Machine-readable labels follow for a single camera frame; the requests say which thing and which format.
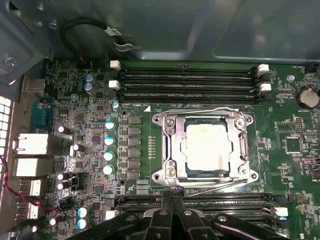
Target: red and black wire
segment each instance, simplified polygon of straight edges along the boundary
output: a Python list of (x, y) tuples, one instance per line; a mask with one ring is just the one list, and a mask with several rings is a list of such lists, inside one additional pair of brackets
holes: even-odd
[(16, 192), (14, 191), (11, 187), (8, 186), (8, 179), (9, 179), (9, 168), (8, 168), (8, 163), (5, 160), (5, 158), (0, 155), (0, 160), (1, 160), (1, 165), (2, 167), (4, 167), (4, 172), (3, 172), (3, 184), (2, 187), (4, 189), (6, 189), (9, 193), (15, 195), (16, 197), (22, 199), (24, 202), (26, 203), (30, 203), (34, 206), (39, 207), (39, 209), (43, 210), (43, 211), (48, 211), (48, 212), (52, 212), (52, 211), (59, 211), (58, 208), (55, 207), (44, 207), (43, 205), (41, 205), (38, 201), (36, 200), (32, 200), (28, 197), (26, 197), (25, 195), (23, 195), (22, 193)]

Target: connector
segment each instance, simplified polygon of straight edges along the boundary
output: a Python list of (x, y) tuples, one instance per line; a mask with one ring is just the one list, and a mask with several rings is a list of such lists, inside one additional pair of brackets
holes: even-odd
[(17, 158), (16, 177), (41, 177), (51, 174), (53, 160), (50, 158)]
[(47, 133), (22, 133), (14, 142), (18, 155), (56, 155), (62, 154), (62, 140), (59, 136)]
[(288, 208), (286, 207), (282, 207), (282, 206), (274, 207), (273, 211), (278, 217), (288, 217), (289, 215)]
[(271, 84), (270, 83), (262, 83), (259, 85), (260, 92), (269, 92), (271, 91)]
[(257, 73), (258, 74), (264, 74), (264, 73), (267, 73), (267, 72), (269, 72), (269, 65), (268, 64), (260, 64), (257, 67)]
[(108, 87), (110, 89), (120, 90), (120, 83), (117, 80), (109, 80)]
[(21, 179), (19, 181), (18, 192), (27, 197), (41, 197), (48, 192), (48, 179), (28, 180)]
[(110, 68), (119, 71), (121, 70), (121, 64), (118, 60), (112, 60), (110, 61)]

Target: integrated circuit chip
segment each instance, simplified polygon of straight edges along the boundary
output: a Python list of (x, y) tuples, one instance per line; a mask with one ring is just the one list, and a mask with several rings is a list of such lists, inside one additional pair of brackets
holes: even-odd
[(141, 128), (138, 127), (138, 126), (131, 126), (128, 128), (128, 132), (129, 132), (129, 135), (140, 135), (141, 133)]
[(128, 180), (139, 180), (139, 179), (140, 179), (140, 171), (128, 172)]
[(98, 135), (94, 135), (92, 136), (91, 142), (93, 144), (100, 144), (101, 143), (101, 137)]
[(94, 186), (94, 192), (96, 194), (102, 194), (105, 190), (105, 186), (104, 185), (95, 185)]
[(128, 141), (129, 141), (129, 146), (139, 146), (141, 142), (139, 137), (129, 138)]
[(76, 161), (75, 162), (75, 168), (76, 169), (82, 169), (84, 166), (84, 163), (82, 161)]
[(121, 121), (121, 124), (122, 124), (122, 125), (128, 125), (128, 124), (129, 124), (129, 120), (128, 120), (128, 119), (123, 119), (123, 120)]
[(120, 146), (128, 146), (128, 140), (120, 141)]
[(134, 148), (129, 149), (128, 156), (129, 156), (129, 158), (138, 158), (138, 157), (140, 157), (140, 149), (134, 149)]
[(100, 209), (100, 202), (93, 202), (92, 203), (92, 210), (99, 210)]
[(82, 113), (77, 114), (77, 115), (75, 116), (75, 120), (76, 120), (77, 122), (82, 122), (82, 121), (85, 120), (85, 115), (82, 114)]
[(121, 151), (120, 152), (121, 157), (128, 157), (128, 152), (127, 151)]
[(138, 160), (129, 160), (128, 161), (128, 168), (129, 169), (139, 169), (140, 168), (140, 161), (138, 161)]
[(65, 117), (67, 117), (68, 114), (69, 114), (69, 109), (67, 109), (67, 108), (60, 108), (59, 113), (60, 113), (60, 116), (65, 116)]
[(120, 168), (127, 168), (128, 167), (128, 163), (126, 161), (122, 161), (120, 162)]
[(141, 120), (139, 116), (130, 116), (129, 117), (129, 124), (140, 124)]

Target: black cable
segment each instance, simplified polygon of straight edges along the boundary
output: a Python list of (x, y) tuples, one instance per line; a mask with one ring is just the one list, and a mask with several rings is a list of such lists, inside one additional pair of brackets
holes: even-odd
[[(78, 52), (78, 50), (67, 40), (67, 31), (75, 26), (78, 25), (91, 25), (91, 26), (95, 26), (98, 27), (102, 30), (106, 30), (108, 28), (108, 25), (106, 25), (104, 22), (101, 22), (99, 20), (95, 20), (95, 19), (91, 19), (91, 18), (84, 18), (84, 17), (79, 17), (76, 19), (73, 19), (69, 22), (67, 22), (66, 24), (64, 24), (63, 26), (61, 26), (60, 28), (60, 39), (63, 43), (63, 45), (73, 54), (75, 55), (77, 58), (79, 58), (81, 61), (85, 61), (84, 58), (82, 57), (82, 55)], [(111, 36), (111, 38), (113, 39), (113, 41), (118, 44), (118, 45), (124, 45), (126, 44), (122, 38), (120, 36)], [(128, 54), (128, 57), (131, 59), (132, 58), (132, 54)]]

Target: capacitor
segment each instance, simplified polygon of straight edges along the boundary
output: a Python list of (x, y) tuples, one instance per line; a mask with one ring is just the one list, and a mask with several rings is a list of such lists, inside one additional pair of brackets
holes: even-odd
[(84, 76), (84, 80), (85, 80), (87, 83), (91, 83), (91, 84), (94, 84), (94, 83), (95, 83), (94, 76), (92, 76), (91, 74), (85, 75), (85, 76)]
[(103, 168), (103, 173), (105, 174), (105, 175), (110, 175), (110, 174), (112, 174), (112, 172), (114, 171), (114, 166), (112, 166), (112, 165), (107, 165), (107, 166), (105, 166), (104, 168)]
[(78, 209), (77, 214), (79, 216), (79, 218), (84, 218), (85, 216), (88, 215), (90, 209), (88, 206), (82, 206)]
[(41, 231), (45, 228), (45, 223), (43, 221), (39, 221), (31, 227), (31, 232), (35, 233)]
[(116, 128), (116, 124), (114, 121), (111, 121), (111, 120), (106, 121), (105, 128), (108, 130), (114, 130)]
[(106, 151), (104, 154), (103, 154), (103, 158), (106, 160), (106, 161), (111, 161), (115, 158), (115, 154), (112, 152), (112, 151)]
[(117, 111), (119, 109), (119, 103), (114, 101), (112, 104), (111, 104), (111, 107), (112, 107), (112, 110), (113, 111)]
[(56, 179), (58, 180), (69, 180), (71, 178), (71, 174), (69, 172), (63, 172), (63, 173), (59, 173), (56, 176)]
[(72, 102), (78, 101), (79, 95), (76, 93), (71, 94), (70, 99)]
[(71, 134), (71, 129), (65, 126), (60, 126), (58, 128), (58, 132), (61, 134), (66, 134), (66, 135), (70, 135)]
[(104, 143), (105, 145), (107, 146), (112, 146), (113, 144), (115, 144), (116, 140), (112, 137), (112, 136), (107, 136), (105, 139), (104, 139)]
[(54, 226), (64, 220), (64, 216), (61, 213), (58, 213), (53, 218), (50, 219), (49, 224)]
[(60, 182), (56, 185), (56, 188), (58, 190), (68, 189), (70, 188), (70, 183), (67, 181)]
[(319, 104), (319, 96), (312, 86), (302, 88), (296, 94), (295, 100), (302, 109), (313, 109)]
[(83, 89), (86, 91), (87, 94), (93, 94), (95, 92), (94, 86), (92, 86), (92, 84), (89, 82), (83, 85)]
[(78, 220), (76, 226), (78, 229), (85, 229), (89, 224), (89, 219), (84, 217)]
[(73, 145), (73, 150), (74, 150), (74, 151), (83, 152), (85, 149), (86, 149), (85, 146), (82, 145), (82, 144), (74, 144), (74, 145)]

